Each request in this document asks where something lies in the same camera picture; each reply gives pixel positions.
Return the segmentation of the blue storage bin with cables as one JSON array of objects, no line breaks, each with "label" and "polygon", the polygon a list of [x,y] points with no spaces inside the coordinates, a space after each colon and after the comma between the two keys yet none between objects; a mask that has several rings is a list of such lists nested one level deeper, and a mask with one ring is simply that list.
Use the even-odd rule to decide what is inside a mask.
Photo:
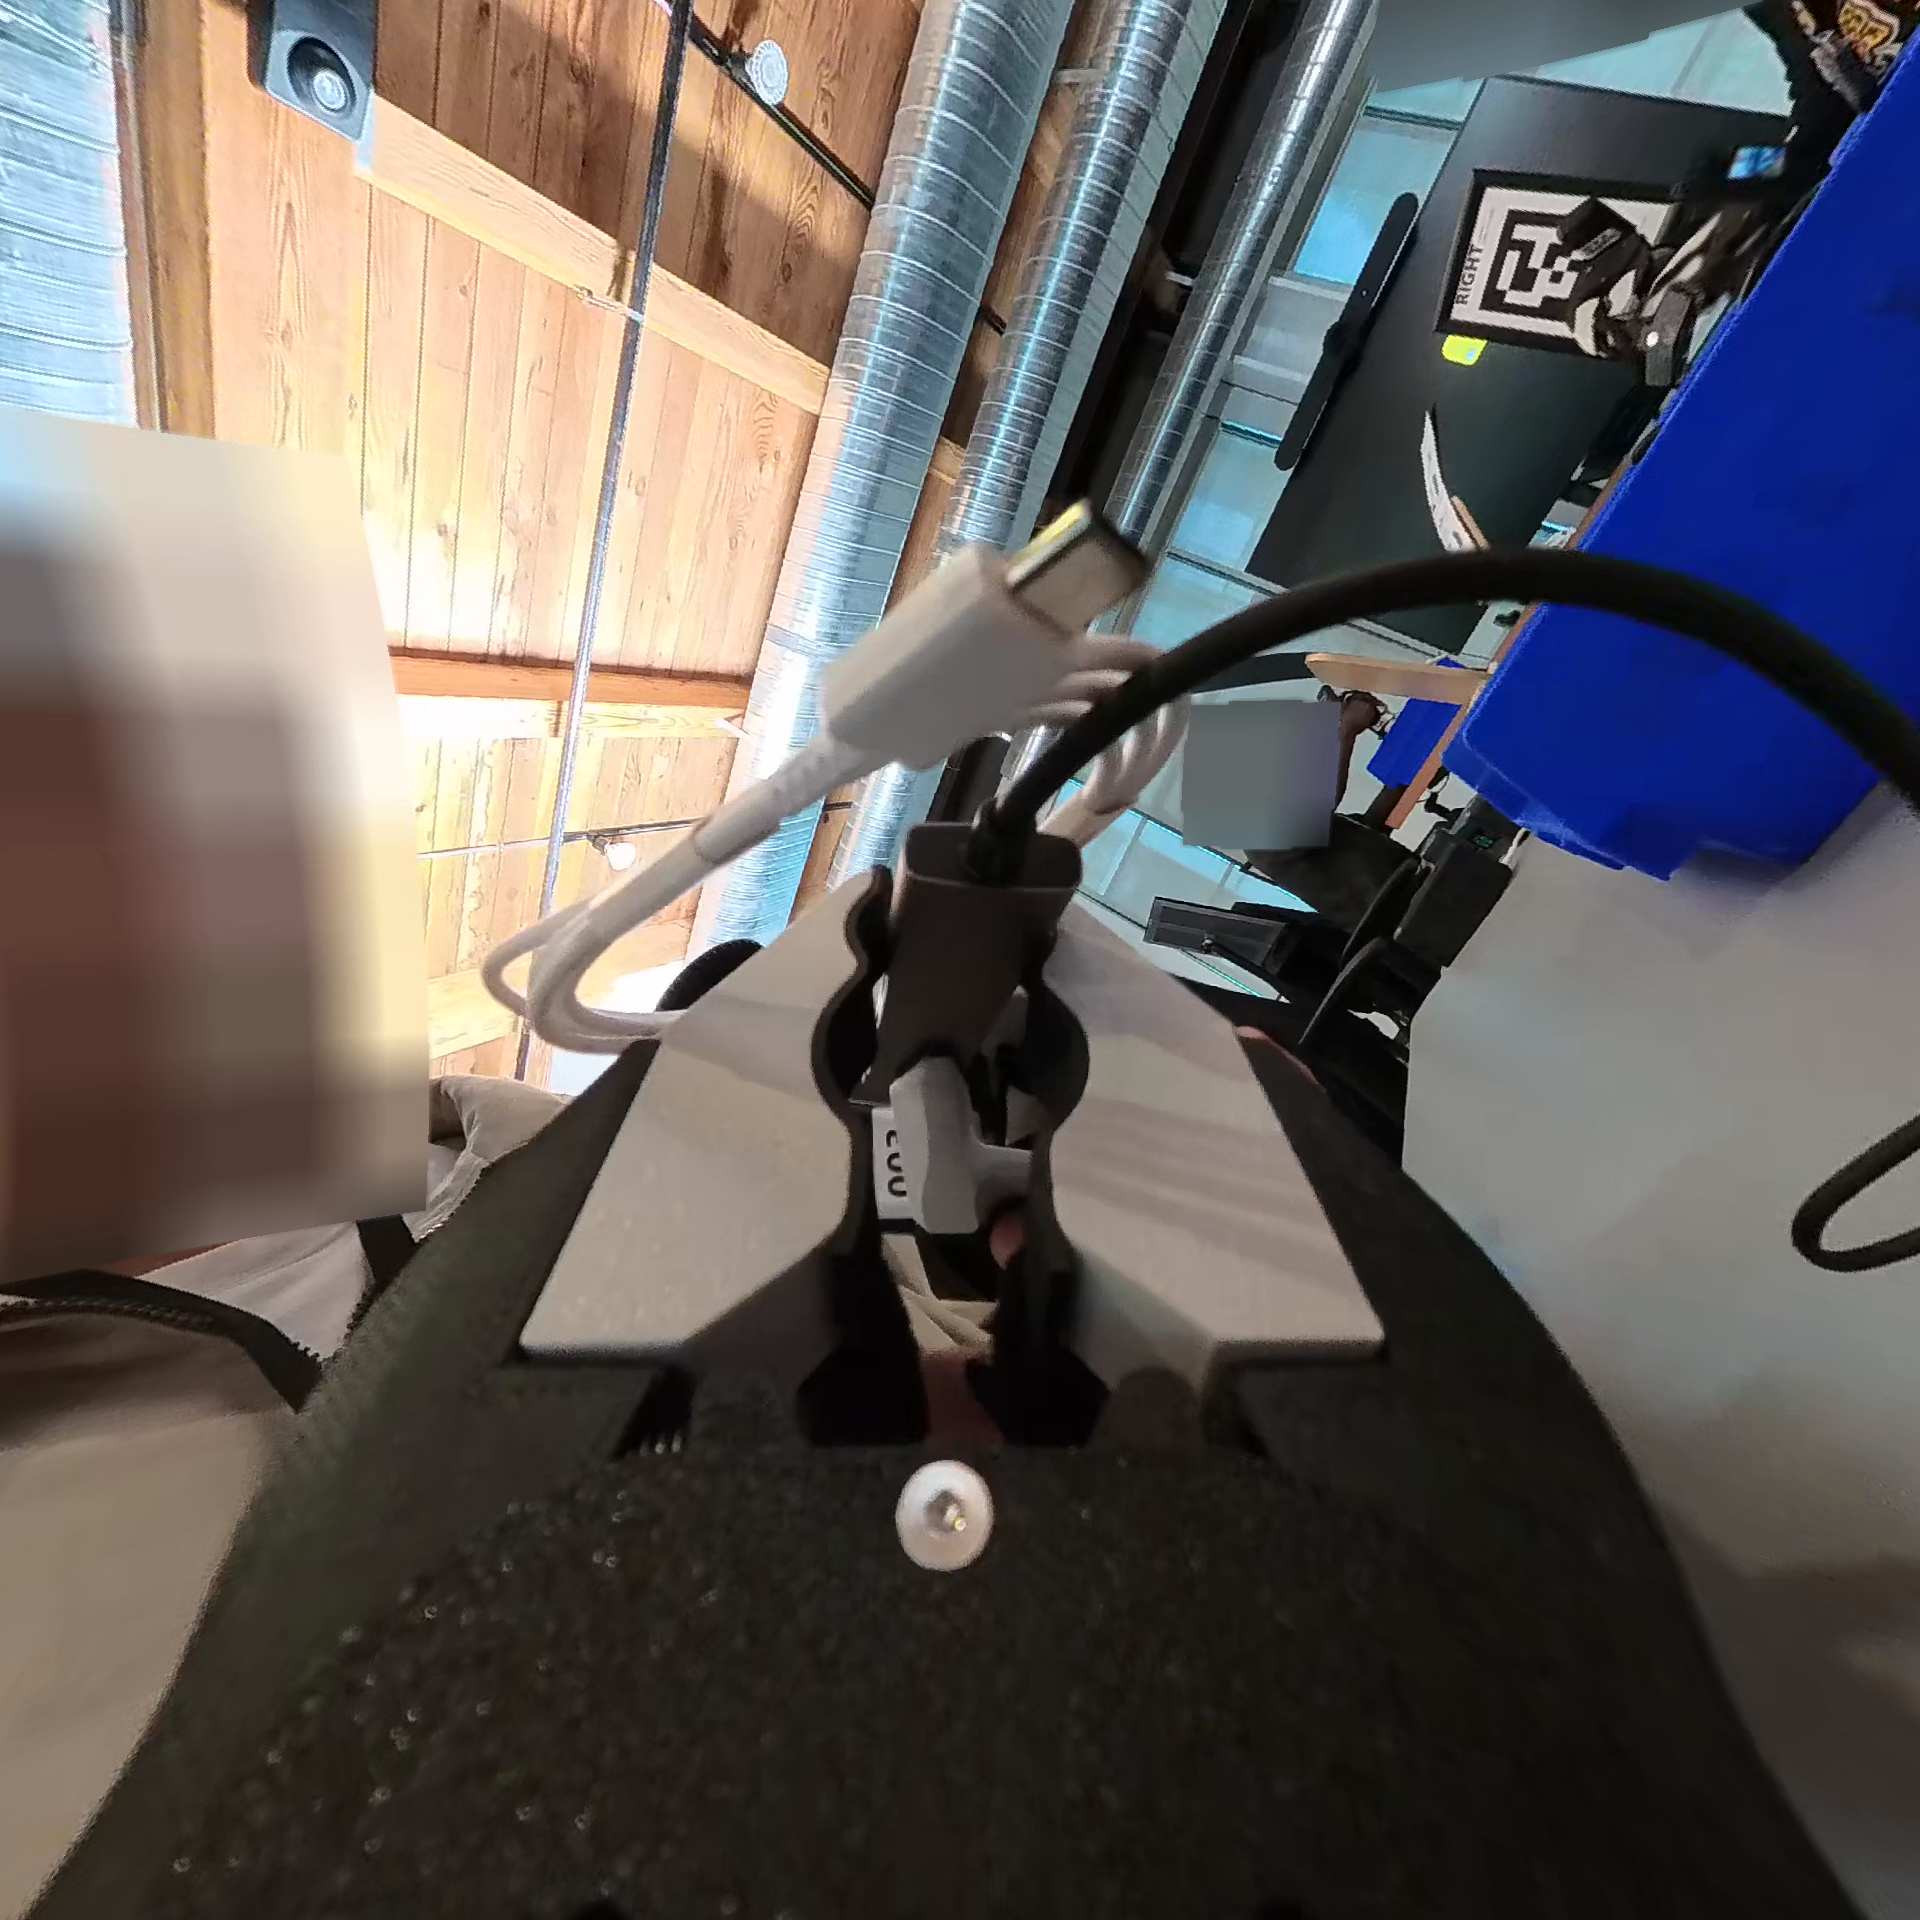
[{"label": "blue storage bin with cables", "polygon": [[[1918,57],[1838,145],[1582,548],[1751,598],[1905,712],[1918,694]],[[1681,636],[1534,615],[1447,766],[1539,841],[1673,878],[1793,871],[1876,779],[1834,732]]]}]

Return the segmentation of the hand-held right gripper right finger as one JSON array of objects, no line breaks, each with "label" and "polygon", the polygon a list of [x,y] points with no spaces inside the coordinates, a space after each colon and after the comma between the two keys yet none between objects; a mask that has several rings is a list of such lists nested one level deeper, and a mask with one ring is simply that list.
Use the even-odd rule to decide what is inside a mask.
[{"label": "hand-held right gripper right finger", "polygon": [[1049,1150],[1076,1260],[1069,1351],[1100,1381],[1379,1355],[1381,1318],[1237,1028],[1093,917],[1063,920],[1043,976],[1086,1050]]}]

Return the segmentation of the metal conduit pipe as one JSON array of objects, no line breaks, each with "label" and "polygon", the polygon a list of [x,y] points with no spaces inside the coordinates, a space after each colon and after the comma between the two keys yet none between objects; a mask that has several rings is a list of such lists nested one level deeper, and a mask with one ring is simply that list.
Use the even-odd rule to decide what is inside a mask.
[{"label": "metal conduit pipe", "polygon": [[547,920],[559,909],[565,877],[565,848],[569,815],[577,781],[584,715],[591,699],[595,655],[603,625],[604,595],[613,553],[613,521],[618,502],[618,485],[626,453],[638,366],[645,347],[653,270],[658,256],[661,221],[670,177],[674,133],[684,87],[688,49],[693,42],[695,2],[673,2],[668,8],[668,36],[655,104],[649,168],[640,199],[636,245],[629,264],[616,279],[621,297],[621,351],[610,402],[610,417],[603,448],[603,468],[597,488],[597,507],[591,524],[588,574],[583,592],[580,626],[563,708],[561,753],[557,766],[554,805],[540,868],[540,900],[537,919]]}]

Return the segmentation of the person's pale shirt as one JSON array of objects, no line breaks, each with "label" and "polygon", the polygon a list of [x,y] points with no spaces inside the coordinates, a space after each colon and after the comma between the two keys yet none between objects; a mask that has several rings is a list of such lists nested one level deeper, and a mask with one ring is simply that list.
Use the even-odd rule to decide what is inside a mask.
[{"label": "person's pale shirt", "polygon": [[4,1915],[24,1912],[175,1678],[245,1507],[322,1376],[483,1176],[565,1112],[509,1077],[425,1100],[422,1207],[163,1252],[152,1102],[95,1083],[8,1116],[4,1226],[126,1252],[32,1298],[4,1286]]}]

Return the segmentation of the silver ventilation duct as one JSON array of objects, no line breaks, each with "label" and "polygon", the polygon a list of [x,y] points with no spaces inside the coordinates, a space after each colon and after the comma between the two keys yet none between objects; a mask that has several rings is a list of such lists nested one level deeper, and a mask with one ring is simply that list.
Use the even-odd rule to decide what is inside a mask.
[{"label": "silver ventilation duct", "polygon": [[933,558],[1010,553],[1040,524],[1070,427],[1229,7],[1125,2],[1103,17],[1035,253]]},{"label": "silver ventilation duct", "polygon": [[1072,12],[925,5],[729,803],[817,736],[826,669],[886,612]]},{"label": "silver ventilation duct", "polygon": [[1172,542],[1178,485],[1341,104],[1367,76],[1379,20],[1379,2],[1305,7],[1109,499],[1149,564]]}]

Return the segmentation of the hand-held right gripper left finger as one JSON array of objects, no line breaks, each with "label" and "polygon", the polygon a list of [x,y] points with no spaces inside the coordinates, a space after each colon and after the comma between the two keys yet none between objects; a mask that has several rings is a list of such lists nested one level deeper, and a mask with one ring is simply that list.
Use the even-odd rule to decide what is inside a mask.
[{"label": "hand-held right gripper left finger", "polygon": [[520,1332],[524,1359],[828,1359],[833,1245],[868,1157],[830,1081],[828,1023],[863,996],[893,890],[891,875],[841,886],[670,1026]]}]

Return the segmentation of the black panel with printed tag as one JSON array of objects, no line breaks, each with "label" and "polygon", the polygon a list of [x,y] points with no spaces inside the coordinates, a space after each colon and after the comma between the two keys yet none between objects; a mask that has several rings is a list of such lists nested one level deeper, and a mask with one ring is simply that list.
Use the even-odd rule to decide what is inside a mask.
[{"label": "black panel with printed tag", "polygon": [[1569,178],[1657,195],[1725,175],[1775,145],[1780,112],[1726,108],[1532,76],[1491,78],[1428,189],[1353,368],[1317,421],[1248,558],[1273,588],[1439,556],[1424,468],[1493,546],[1529,545],[1576,468],[1630,413],[1634,374],[1579,351],[1495,337],[1472,365],[1445,352],[1462,222],[1479,175]]}]

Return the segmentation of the white labelled plug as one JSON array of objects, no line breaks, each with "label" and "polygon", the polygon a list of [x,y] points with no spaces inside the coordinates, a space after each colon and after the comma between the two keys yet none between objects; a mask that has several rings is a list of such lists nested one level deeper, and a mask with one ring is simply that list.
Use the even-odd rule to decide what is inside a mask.
[{"label": "white labelled plug", "polygon": [[872,1180],[885,1232],[973,1236],[1031,1197],[1031,1150],[987,1140],[963,1069],[927,1058],[872,1112]]}]

